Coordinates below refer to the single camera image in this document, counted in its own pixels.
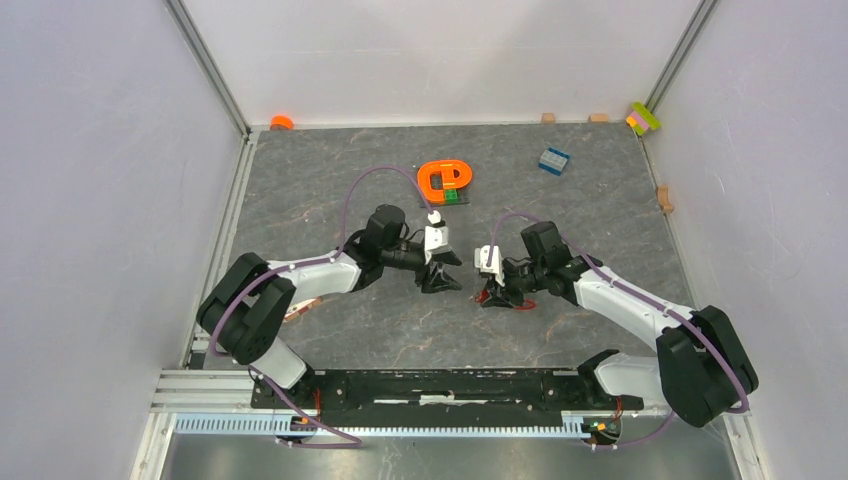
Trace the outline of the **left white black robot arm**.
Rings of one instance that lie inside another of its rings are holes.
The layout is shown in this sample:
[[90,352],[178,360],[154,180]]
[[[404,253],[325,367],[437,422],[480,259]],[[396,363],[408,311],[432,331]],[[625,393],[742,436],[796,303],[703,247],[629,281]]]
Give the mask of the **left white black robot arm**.
[[308,364],[278,334],[289,308],[301,301],[363,290],[385,269],[409,271],[424,294],[458,291],[445,269],[462,261],[449,244],[449,228],[439,212],[428,216],[424,237],[405,237],[405,213],[380,205],[364,228],[324,255],[290,262],[266,261],[253,252],[239,256],[201,302],[195,321],[237,364],[276,384],[290,407],[306,405],[314,394]]

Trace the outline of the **red key with cord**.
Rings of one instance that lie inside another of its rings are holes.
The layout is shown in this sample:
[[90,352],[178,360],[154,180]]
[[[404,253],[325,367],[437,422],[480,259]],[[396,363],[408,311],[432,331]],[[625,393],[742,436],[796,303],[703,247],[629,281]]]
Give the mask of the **red key with cord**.
[[529,311],[529,310],[533,310],[533,309],[536,308],[536,302],[533,301],[533,300],[530,300],[530,299],[525,299],[525,300],[522,301],[522,303],[520,305],[516,306],[516,305],[510,304],[506,300],[503,300],[503,303],[501,305],[480,305],[480,306],[483,307],[483,308],[503,307],[503,308],[509,308],[509,309],[513,309],[513,310],[517,310],[517,311]]

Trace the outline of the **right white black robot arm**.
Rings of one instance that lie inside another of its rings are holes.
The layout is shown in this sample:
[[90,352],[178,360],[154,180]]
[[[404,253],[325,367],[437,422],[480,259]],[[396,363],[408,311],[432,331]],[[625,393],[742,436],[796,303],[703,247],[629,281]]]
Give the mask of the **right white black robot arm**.
[[485,279],[485,307],[517,309],[530,293],[547,292],[599,314],[648,345],[651,357],[617,350],[580,366],[580,400],[602,408],[615,397],[666,405],[693,427],[743,414],[759,379],[729,316],[708,305],[694,309],[627,281],[601,261],[568,244],[551,221],[521,232],[527,255],[502,255],[495,242],[476,248],[474,266]]

